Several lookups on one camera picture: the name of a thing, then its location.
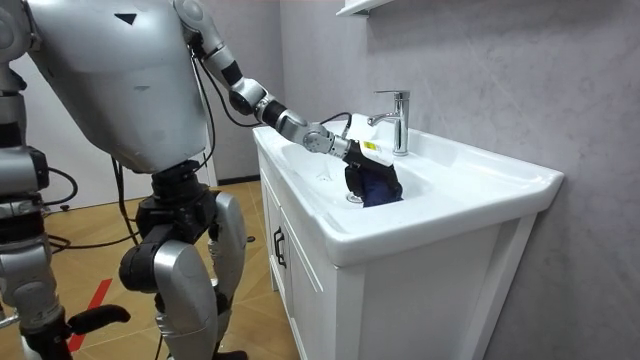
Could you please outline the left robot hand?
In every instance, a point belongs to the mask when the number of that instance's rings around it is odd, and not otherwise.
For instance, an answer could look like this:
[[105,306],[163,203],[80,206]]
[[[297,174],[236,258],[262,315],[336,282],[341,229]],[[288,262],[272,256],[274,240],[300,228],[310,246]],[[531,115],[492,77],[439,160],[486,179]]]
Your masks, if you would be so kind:
[[362,143],[350,140],[343,158],[346,185],[350,192],[363,201],[364,207],[373,207],[402,200],[403,187],[393,164],[367,157]]

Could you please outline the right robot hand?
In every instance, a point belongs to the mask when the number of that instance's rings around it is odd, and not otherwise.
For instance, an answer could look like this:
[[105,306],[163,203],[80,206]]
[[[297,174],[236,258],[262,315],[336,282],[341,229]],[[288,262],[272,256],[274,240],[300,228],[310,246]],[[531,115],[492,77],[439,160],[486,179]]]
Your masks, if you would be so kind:
[[119,305],[107,304],[85,310],[69,320],[61,309],[43,324],[20,328],[23,354],[27,360],[73,360],[67,340],[86,335],[113,323],[127,323],[130,313]]

